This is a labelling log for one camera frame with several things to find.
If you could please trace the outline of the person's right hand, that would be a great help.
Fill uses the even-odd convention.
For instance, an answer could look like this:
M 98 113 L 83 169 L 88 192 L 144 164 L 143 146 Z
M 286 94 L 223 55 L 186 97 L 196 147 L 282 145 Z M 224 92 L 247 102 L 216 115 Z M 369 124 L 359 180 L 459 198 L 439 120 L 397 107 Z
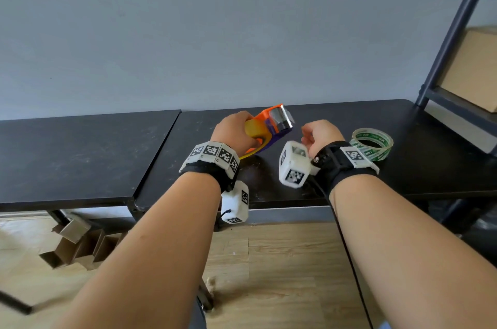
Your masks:
M 309 157 L 314 158 L 325 146 L 337 141 L 345 141 L 340 130 L 325 119 L 316 120 L 306 125 L 313 126 L 314 145 L 308 148 Z

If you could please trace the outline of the person's left hand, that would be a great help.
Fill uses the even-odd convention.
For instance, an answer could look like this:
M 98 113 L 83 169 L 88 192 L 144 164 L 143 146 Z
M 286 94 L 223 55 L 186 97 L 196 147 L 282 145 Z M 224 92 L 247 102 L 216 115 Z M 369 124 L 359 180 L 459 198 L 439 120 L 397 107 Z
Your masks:
M 252 137 L 245 132 L 245 122 L 253 116 L 247 111 L 233 113 L 216 125 L 210 141 L 228 145 L 240 157 L 252 148 L 250 141 Z

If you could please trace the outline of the orange and yellow tape dispenser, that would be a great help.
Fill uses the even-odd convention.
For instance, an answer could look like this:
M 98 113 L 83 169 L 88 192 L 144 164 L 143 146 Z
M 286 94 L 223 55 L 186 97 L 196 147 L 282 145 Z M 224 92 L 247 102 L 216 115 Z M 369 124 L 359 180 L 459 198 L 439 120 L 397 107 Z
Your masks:
M 295 120 L 283 104 L 261 111 L 245 122 L 245 133 L 258 142 L 258 147 L 249 149 L 240 159 L 259 154 L 289 134 Z

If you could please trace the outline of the person's left forearm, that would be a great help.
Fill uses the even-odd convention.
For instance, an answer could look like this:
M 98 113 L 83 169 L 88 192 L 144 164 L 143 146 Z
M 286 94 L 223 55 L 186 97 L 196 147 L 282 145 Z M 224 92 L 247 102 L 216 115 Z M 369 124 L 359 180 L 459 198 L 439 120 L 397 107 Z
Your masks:
M 129 231 L 54 329 L 207 329 L 196 295 L 221 199 L 187 172 Z

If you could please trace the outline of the person's right forearm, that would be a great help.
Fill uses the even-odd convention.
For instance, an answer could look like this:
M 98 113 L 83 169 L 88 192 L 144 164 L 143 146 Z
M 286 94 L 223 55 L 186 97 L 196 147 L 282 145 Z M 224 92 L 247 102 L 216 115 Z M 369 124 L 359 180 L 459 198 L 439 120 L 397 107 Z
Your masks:
M 497 329 L 497 268 L 468 244 L 372 175 L 330 200 L 393 329 Z

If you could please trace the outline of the left wristband with markers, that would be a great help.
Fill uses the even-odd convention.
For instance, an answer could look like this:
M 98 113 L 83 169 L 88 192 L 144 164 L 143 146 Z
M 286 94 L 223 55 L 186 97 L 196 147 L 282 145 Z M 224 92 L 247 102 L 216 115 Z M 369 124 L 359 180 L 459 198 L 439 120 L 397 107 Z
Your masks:
M 179 169 L 179 174 L 208 174 L 218 182 L 221 193 L 231 192 L 235 187 L 239 164 L 238 155 L 227 144 L 208 141 L 194 147 Z

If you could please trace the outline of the wristband with markers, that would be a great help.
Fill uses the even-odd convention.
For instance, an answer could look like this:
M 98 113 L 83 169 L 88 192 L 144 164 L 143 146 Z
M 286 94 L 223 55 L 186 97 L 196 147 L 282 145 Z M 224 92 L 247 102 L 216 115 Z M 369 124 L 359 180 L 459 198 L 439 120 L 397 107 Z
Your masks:
M 221 193 L 231 192 L 235 187 L 239 164 L 238 155 L 227 144 L 208 141 L 194 147 L 179 169 L 179 174 L 208 174 L 218 182 Z
M 335 141 L 323 147 L 311 165 L 318 168 L 314 181 L 328 198 L 337 184 L 355 175 L 379 175 L 379 167 L 356 146 L 346 141 Z

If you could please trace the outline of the right wristband with markers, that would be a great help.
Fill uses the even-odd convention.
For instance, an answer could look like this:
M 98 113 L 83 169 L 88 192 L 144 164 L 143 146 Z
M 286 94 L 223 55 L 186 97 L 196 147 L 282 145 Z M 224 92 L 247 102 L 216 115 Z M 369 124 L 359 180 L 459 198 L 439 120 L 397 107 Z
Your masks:
M 346 141 L 335 141 L 323 147 L 311 165 L 318 168 L 314 181 L 328 198 L 337 184 L 355 175 L 379 175 L 379 167 L 356 146 Z

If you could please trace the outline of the clear tape roll green print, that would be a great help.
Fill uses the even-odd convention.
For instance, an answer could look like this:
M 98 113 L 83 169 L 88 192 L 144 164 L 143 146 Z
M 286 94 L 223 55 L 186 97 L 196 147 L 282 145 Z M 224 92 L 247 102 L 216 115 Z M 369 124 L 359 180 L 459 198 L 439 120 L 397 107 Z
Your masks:
M 370 161 L 385 160 L 393 145 L 393 138 L 387 133 L 369 127 L 352 132 L 350 143 L 356 146 Z

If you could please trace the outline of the brown cardboard box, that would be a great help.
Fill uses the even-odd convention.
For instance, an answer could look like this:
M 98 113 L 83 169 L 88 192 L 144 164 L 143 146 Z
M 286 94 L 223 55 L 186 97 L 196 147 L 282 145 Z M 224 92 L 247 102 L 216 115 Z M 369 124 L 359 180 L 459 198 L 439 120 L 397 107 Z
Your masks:
M 464 31 L 438 86 L 487 112 L 497 112 L 497 26 Z

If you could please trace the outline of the black metal shelf rack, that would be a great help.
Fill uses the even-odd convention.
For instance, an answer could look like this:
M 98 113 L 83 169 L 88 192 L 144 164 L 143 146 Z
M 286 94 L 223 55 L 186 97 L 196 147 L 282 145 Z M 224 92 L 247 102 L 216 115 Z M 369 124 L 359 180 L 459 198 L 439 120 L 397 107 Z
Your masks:
M 456 94 L 437 86 L 444 68 L 448 67 L 450 57 L 463 38 L 464 30 L 466 30 L 478 3 L 479 0 L 462 0 L 425 82 L 420 87 L 415 105 L 424 110 L 428 102 L 433 101 L 452 114 L 463 118 L 471 125 L 497 138 L 497 113 L 490 113 L 470 103 L 469 100 L 460 98 Z

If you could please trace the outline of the folded cardboard divider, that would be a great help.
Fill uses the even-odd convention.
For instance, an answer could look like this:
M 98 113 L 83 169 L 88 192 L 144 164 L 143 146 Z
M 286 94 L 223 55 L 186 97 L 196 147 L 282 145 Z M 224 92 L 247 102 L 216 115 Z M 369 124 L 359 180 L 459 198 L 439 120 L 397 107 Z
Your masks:
M 78 264 L 86 270 L 97 269 L 126 238 L 128 232 L 93 229 L 82 219 L 56 225 L 40 248 L 39 257 L 51 268 Z

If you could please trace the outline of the black rod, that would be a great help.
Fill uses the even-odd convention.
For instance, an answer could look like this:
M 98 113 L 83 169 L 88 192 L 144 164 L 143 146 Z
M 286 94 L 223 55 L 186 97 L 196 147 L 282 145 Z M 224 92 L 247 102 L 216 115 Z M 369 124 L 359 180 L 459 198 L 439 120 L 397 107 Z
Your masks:
M 0 305 L 3 305 L 4 307 L 7 307 L 25 316 L 30 315 L 33 311 L 33 306 L 20 301 L 19 299 L 3 292 L 2 290 L 0 290 Z

